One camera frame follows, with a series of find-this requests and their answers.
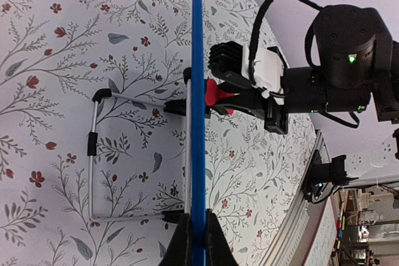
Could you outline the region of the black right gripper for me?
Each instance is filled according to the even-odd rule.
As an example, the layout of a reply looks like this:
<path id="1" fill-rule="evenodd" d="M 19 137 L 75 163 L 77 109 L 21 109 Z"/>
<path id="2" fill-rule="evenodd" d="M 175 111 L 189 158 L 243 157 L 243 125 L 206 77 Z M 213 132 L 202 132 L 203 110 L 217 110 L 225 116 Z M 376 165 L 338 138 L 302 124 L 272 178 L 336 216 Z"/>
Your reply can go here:
<path id="1" fill-rule="evenodd" d="M 211 106 L 220 115 L 239 111 L 264 120 L 264 128 L 288 131 L 293 113 L 318 113 L 349 128 L 358 128 L 356 114 L 374 101 L 378 121 L 398 123 L 398 42 L 374 8 L 340 4 L 324 7 L 305 36 L 311 60 L 317 43 L 320 64 L 287 69 L 282 81 L 288 94 L 282 108 L 259 92 L 236 94 Z"/>

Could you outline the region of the red whiteboard eraser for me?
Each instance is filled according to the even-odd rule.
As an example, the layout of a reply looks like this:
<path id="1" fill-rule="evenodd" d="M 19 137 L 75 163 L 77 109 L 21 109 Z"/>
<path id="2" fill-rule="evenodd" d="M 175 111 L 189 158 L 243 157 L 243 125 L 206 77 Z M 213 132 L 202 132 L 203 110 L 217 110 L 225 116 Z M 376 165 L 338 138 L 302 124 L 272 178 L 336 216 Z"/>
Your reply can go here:
<path id="1" fill-rule="evenodd" d="M 233 109 L 216 107 L 216 103 L 218 101 L 234 96 L 235 96 L 234 93 L 228 93 L 219 88 L 215 80 L 213 79 L 205 80 L 204 100 L 206 107 L 214 110 L 219 115 L 232 115 L 234 113 Z"/>

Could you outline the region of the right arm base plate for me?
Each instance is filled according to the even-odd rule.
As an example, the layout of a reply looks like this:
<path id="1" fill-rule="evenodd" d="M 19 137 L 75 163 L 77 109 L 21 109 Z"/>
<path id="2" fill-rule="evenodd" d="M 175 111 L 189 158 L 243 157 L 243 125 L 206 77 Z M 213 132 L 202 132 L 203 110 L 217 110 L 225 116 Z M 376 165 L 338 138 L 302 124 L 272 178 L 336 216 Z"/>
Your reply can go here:
<path id="1" fill-rule="evenodd" d="M 346 155 L 340 155 L 332 158 L 331 162 L 323 163 L 320 151 L 314 151 L 302 185 L 302 193 L 308 203 L 320 204 L 333 195 L 335 188 L 358 179 L 347 175 L 346 158 Z"/>

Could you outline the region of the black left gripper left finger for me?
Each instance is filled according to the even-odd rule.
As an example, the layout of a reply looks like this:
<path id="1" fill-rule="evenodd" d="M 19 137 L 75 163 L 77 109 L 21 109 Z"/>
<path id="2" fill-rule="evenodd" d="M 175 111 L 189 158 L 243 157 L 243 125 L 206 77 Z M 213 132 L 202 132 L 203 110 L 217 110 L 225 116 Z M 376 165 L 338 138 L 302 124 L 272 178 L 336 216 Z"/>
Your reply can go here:
<path id="1" fill-rule="evenodd" d="M 192 265 L 192 222 L 188 213 L 183 213 L 177 222 L 168 248 L 159 266 Z"/>

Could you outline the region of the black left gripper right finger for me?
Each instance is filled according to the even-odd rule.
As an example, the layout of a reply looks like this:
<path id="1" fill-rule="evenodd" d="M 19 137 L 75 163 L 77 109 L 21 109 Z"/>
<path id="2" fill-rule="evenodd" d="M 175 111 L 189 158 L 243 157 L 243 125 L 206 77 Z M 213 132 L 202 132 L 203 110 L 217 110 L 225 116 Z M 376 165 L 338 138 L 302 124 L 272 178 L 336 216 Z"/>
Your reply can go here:
<path id="1" fill-rule="evenodd" d="M 206 210 L 205 227 L 206 266 L 238 266 L 218 218 L 211 209 Z"/>

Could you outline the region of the blue-framed whiteboard with writing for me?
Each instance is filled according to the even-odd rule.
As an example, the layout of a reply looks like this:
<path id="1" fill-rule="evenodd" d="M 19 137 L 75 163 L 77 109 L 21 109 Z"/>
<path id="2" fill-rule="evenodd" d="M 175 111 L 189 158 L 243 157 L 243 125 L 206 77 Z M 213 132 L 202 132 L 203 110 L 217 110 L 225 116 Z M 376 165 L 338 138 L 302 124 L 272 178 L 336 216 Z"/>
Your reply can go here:
<path id="1" fill-rule="evenodd" d="M 205 265 L 204 64 L 202 0 L 192 0 L 191 218 L 193 265 Z"/>

